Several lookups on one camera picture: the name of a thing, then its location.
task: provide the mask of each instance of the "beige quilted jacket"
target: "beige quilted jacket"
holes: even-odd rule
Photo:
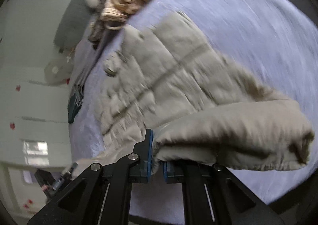
[[[105,77],[96,99],[105,151],[86,166],[131,153],[146,128],[154,129],[153,171],[180,158],[234,169],[306,165],[314,132],[298,103],[213,50],[186,15],[124,32],[106,62],[114,77]]]

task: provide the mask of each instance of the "metal screw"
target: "metal screw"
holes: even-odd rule
[[[130,160],[136,160],[136,159],[138,158],[138,155],[135,154],[135,153],[131,153],[131,154],[128,155],[128,158],[129,158]]]
[[[222,169],[223,169],[223,167],[218,165],[218,164],[215,164],[214,168],[215,168],[216,171],[222,171]]]
[[[91,170],[93,170],[93,171],[97,171],[100,168],[101,168],[101,165],[98,163],[94,163],[91,165]]]

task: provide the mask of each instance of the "black device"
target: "black device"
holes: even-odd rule
[[[94,163],[73,181],[64,177],[28,225],[128,224],[132,183],[150,180],[152,139],[152,130],[147,129],[145,140],[116,163]],[[284,224],[224,166],[179,160],[163,163],[163,172],[167,183],[182,183],[186,225]]]

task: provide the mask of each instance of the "bed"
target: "bed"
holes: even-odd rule
[[[310,0],[290,1],[152,0],[128,24],[142,29],[155,25],[170,11],[183,11],[204,32],[214,49],[244,65],[265,84],[297,100],[317,129],[318,29],[314,24],[318,23],[317,11]],[[88,33],[86,30],[83,43],[88,43],[85,40]],[[121,39],[119,32],[112,42],[105,47],[100,44],[97,49],[101,50],[101,57],[86,80],[82,108],[70,125],[74,161],[94,157],[104,150],[103,136],[93,114],[94,99],[105,75],[102,61],[118,49]],[[314,140],[311,161],[303,169],[231,171],[269,204],[304,182],[317,167],[318,143]],[[150,184],[133,186],[130,214],[162,223],[184,224],[181,185],[164,184],[161,178],[162,174],[157,173]]]

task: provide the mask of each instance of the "red flower decoration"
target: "red flower decoration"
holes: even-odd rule
[[[10,123],[10,129],[14,130],[16,128],[16,125],[14,123]]]

